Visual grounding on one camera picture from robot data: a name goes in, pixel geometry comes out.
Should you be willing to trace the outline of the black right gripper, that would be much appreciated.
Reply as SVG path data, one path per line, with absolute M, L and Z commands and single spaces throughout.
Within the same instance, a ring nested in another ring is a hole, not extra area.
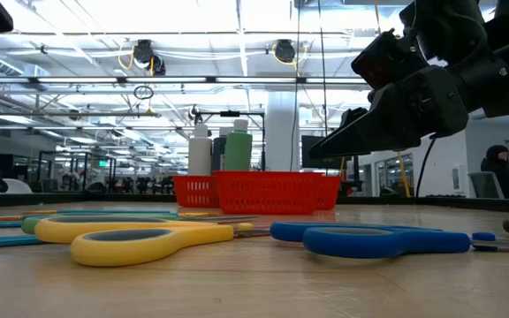
M 464 130 L 469 114 L 509 116 L 509 68 L 484 57 L 449 70 L 428 66 L 378 90 L 368 109 L 341 115 L 340 126 L 309 150 L 311 158 L 365 155 L 414 148 L 432 134 Z

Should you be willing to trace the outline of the blue handled scissors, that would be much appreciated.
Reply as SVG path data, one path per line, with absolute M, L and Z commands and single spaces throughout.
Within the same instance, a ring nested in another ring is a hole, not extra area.
M 270 235 L 280 241 L 300 242 L 314 254 L 354 259 L 509 249 L 509 239 L 498 239 L 489 232 L 467 235 L 400 225 L 274 222 Z

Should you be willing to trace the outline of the green paint bottle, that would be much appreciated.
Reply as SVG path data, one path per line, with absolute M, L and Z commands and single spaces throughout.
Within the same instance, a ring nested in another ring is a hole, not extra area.
M 248 133 L 248 121 L 235 119 L 233 129 L 227 134 L 224 170 L 249 170 L 253 136 Z

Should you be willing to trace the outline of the white paint bottle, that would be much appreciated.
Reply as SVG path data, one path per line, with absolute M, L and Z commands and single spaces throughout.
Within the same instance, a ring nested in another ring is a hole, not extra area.
M 193 136 L 188 141 L 188 174 L 209 176 L 211 174 L 212 139 L 205 124 L 194 127 Z

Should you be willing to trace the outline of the green handled scissors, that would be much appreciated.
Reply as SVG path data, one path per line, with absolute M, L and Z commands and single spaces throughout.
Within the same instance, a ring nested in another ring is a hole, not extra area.
M 147 218 L 147 219 L 162 219 L 168 221 L 192 221 L 192 222 L 209 222 L 209 223 L 238 223 L 239 221 L 253 221 L 258 216 L 176 216 L 168 214 L 55 214 L 45 216 L 25 216 L 22 221 L 21 230 L 26 234 L 34 234 L 34 227 L 45 218 L 64 216 L 64 217 L 81 217 L 82 219 L 89 219 L 92 216 L 104 218 L 121 217 L 121 218 Z

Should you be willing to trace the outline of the yellow handled scissors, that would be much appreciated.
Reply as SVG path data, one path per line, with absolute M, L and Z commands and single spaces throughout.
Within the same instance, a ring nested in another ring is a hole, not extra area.
M 139 216 L 55 216 L 42 219 L 34 227 L 34 235 L 40 241 L 68 244 L 72 260 L 91 267 L 137 265 L 190 246 L 269 233 L 250 223 L 231 225 Z

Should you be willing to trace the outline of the black monitor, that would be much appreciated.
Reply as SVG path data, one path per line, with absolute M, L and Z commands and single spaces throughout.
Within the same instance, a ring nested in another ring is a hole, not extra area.
M 321 141 L 323 137 L 302 135 L 301 136 L 301 167 L 303 169 L 332 169 L 340 170 L 342 167 L 348 165 L 353 158 L 346 157 L 331 157 L 331 158 L 311 158 L 309 150 Z

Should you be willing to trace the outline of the red plastic mesh basket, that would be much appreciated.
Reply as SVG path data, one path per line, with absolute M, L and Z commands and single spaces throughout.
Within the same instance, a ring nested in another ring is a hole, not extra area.
M 173 178 L 176 200 L 185 208 L 219 208 L 215 176 L 185 176 Z
M 315 209 L 330 210 L 336 206 L 340 176 L 321 176 Z
M 220 208 L 237 215 L 310 215 L 323 176 L 314 172 L 215 172 Z

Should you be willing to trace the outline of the white square column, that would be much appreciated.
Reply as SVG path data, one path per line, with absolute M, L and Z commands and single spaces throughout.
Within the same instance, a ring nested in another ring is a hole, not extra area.
M 265 110 L 265 144 L 267 170 L 300 170 L 299 108 L 294 91 L 269 93 Z

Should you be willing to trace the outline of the grey office chair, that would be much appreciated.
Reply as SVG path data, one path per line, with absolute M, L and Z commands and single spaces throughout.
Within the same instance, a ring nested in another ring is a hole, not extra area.
M 501 187 L 493 172 L 483 171 L 468 174 L 475 191 L 475 197 L 479 199 L 503 199 Z

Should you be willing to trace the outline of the person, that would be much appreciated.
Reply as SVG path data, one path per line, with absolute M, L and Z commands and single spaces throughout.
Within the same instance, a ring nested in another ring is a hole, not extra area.
M 494 145 L 487 149 L 481 162 L 481 171 L 493 172 L 505 199 L 509 199 L 508 148 Z

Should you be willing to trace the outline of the white rounded object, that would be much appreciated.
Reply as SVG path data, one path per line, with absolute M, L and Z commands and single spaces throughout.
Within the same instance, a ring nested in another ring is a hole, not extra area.
M 15 178 L 4 178 L 0 183 L 0 194 L 30 194 L 31 187 L 24 181 Z

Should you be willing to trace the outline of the black table edge rail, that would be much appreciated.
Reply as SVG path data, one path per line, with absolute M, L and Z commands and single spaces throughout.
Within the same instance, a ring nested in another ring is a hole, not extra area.
M 175 195 L 121 194 L 121 193 L 31 193 L 0 194 L 0 207 L 68 203 L 83 201 L 136 201 L 175 203 Z M 468 199 L 451 196 L 397 198 L 397 197 L 338 197 L 338 205 L 426 205 L 449 208 L 480 209 L 509 213 L 509 200 Z

